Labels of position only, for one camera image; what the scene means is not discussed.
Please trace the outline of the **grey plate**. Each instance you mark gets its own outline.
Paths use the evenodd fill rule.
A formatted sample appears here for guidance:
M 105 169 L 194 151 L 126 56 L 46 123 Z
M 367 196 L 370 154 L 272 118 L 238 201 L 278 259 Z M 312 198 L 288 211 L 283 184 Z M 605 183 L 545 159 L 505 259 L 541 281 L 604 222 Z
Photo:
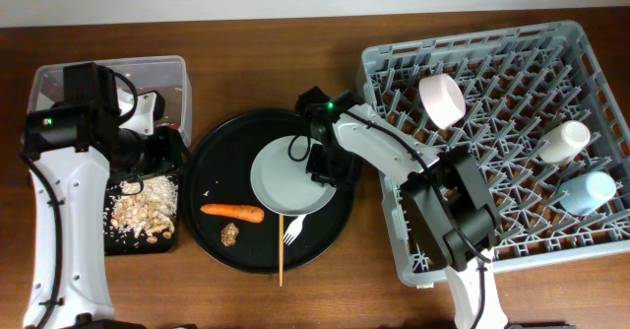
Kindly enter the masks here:
M 336 188 L 311 179 L 307 160 L 293 161 L 289 143 L 294 136 L 283 136 L 267 144 L 256 156 L 250 170 L 250 183 L 258 201 L 279 215 L 308 215 L 326 206 Z

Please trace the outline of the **orange carrot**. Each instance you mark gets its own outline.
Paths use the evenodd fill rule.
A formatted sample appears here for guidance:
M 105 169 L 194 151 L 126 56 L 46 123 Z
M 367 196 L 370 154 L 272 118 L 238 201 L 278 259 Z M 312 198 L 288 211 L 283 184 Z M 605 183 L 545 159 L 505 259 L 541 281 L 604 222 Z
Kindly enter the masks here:
M 200 210 L 207 215 L 234 218 L 237 220 L 259 224 L 265 218 L 265 212 L 255 206 L 249 205 L 229 205 L 229 204 L 206 204 Z

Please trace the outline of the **brown food lump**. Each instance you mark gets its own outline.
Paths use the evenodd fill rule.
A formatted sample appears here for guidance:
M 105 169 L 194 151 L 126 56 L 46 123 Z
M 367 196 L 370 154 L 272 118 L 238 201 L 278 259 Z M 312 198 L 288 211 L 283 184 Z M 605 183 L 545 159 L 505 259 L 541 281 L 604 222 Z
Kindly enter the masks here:
M 220 231 L 220 241 L 225 247 L 230 247 L 236 244 L 238 235 L 239 228 L 235 225 L 235 223 L 228 223 Z

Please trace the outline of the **pink bowl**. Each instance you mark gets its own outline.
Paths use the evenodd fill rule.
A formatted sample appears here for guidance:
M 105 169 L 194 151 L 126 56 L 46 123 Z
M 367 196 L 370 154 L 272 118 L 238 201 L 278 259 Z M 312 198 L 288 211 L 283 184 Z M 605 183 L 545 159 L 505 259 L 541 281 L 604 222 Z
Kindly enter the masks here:
M 466 114 L 464 95 L 447 74 L 423 78 L 418 83 L 424 110 L 439 129 L 447 129 Z

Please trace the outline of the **cream white cup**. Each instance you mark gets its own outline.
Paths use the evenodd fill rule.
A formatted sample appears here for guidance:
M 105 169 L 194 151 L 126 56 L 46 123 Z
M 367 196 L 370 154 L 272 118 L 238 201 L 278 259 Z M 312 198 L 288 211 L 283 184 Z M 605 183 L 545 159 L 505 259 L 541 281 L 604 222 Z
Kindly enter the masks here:
M 590 143 L 591 131 L 582 122 L 569 120 L 544 134 L 540 158 L 547 164 L 567 165 Z

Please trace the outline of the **light blue cup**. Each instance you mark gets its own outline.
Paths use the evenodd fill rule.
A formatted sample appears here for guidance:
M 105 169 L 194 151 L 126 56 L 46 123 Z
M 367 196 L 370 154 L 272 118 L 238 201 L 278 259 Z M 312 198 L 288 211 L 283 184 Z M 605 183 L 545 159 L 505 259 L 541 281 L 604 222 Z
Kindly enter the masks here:
M 586 216 L 609 201 L 616 192 L 614 179 L 603 171 L 592 171 L 563 182 L 561 207 L 574 216 Z

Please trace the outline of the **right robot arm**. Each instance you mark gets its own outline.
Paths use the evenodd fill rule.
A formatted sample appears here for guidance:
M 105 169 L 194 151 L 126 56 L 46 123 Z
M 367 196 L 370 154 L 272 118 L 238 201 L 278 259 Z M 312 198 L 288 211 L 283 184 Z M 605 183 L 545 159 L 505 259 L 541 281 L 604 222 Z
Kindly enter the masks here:
M 302 160 L 312 181 L 344 187 L 361 158 L 394 181 L 412 238 L 445 271 L 459 328 L 505 328 L 492 262 L 499 212 L 465 147 L 441 152 L 381 118 L 357 94 L 331 99 L 313 87 L 295 111 L 303 122 Z

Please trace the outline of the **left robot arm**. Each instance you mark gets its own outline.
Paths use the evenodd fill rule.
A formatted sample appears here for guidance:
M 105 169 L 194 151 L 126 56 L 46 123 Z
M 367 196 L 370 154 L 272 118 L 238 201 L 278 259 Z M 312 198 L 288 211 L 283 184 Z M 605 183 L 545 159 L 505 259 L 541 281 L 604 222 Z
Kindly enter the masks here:
M 125 328 L 105 274 L 105 197 L 121 181 L 175 175 L 190 154 L 156 126 L 166 101 L 96 62 L 38 71 L 20 158 L 33 185 L 35 251 L 26 328 Z

